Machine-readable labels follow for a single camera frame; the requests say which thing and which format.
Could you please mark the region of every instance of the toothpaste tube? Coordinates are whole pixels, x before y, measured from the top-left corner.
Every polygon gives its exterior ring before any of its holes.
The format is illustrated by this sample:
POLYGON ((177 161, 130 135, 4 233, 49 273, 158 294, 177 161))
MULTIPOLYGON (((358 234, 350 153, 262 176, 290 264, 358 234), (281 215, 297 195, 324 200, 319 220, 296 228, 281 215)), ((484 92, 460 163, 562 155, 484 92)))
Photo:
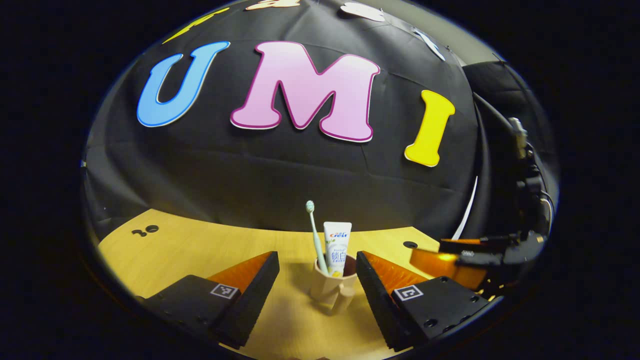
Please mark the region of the toothpaste tube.
POLYGON ((350 222, 324 222, 326 267, 332 277, 342 277, 347 260, 347 245, 351 235, 350 222))

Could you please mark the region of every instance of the wooden table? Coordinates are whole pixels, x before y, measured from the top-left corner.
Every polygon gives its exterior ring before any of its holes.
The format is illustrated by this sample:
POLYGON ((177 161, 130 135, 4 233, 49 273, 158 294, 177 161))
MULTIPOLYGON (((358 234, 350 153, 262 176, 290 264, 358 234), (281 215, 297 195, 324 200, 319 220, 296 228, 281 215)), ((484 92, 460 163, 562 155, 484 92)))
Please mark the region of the wooden table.
MULTIPOLYGON (((325 219, 316 221, 322 224, 325 219)), ((358 251, 366 250, 433 278, 409 264, 411 250, 403 245, 404 241, 433 251, 439 246, 415 228, 405 227, 353 232, 348 254, 356 256, 358 251)), ((331 360, 371 360, 399 354, 387 348, 358 281, 356 295, 341 315, 330 316, 329 306, 309 297, 308 280, 316 258, 311 232, 232 227, 151 209, 109 234, 99 249, 129 291, 145 298, 186 275, 206 278, 275 250, 280 273, 246 346, 235 351, 256 359, 302 360, 323 356, 331 360), (157 225, 159 230, 144 237, 131 233, 135 229, 145 231, 149 225, 157 225)))

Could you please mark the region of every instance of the yellow letter i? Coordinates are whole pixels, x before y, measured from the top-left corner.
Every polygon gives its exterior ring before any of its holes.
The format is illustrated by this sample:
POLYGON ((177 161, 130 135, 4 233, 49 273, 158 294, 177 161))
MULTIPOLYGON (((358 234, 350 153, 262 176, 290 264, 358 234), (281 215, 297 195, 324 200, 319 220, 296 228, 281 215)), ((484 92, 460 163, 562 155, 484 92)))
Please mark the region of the yellow letter i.
POLYGON ((449 116, 456 113, 456 108, 451 101, 438 93, 423 90, 421 95, 426 105, 424 117, 415 142, 406 147, 404 156, 407 160, 434 167, 440 161, 438 148, 444 134, 444 127, 447 125, 449 116))

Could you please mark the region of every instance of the screw hole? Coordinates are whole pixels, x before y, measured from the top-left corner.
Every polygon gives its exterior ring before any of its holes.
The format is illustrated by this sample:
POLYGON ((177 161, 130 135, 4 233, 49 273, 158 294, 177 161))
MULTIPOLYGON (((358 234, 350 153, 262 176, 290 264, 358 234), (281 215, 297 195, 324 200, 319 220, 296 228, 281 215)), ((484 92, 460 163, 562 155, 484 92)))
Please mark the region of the screw hole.
POLYGON ((436 319, 429 319, 424 323, 424 327, 434 327, 438 323, 436 319))

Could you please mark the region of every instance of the toothbrush handle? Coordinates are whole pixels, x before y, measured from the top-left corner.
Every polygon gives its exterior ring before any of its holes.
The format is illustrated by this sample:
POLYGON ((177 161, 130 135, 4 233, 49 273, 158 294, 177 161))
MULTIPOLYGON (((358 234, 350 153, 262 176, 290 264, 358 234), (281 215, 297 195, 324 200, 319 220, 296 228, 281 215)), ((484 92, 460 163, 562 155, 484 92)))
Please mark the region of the toothbrush handle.
POLYGON ((310 213, 311 217, 311 227, 314 230, 314 245, 316 246, 316 254, 318 255, 318 267, 320 271, 322 271, 325 275, 329 276, 329 270, 326 268, 326 263, 324 262, 324 254, 322 252, 322 243, 320 242, 320 237, 316 231, 316 222, 314 221, 313 213, 310 213))

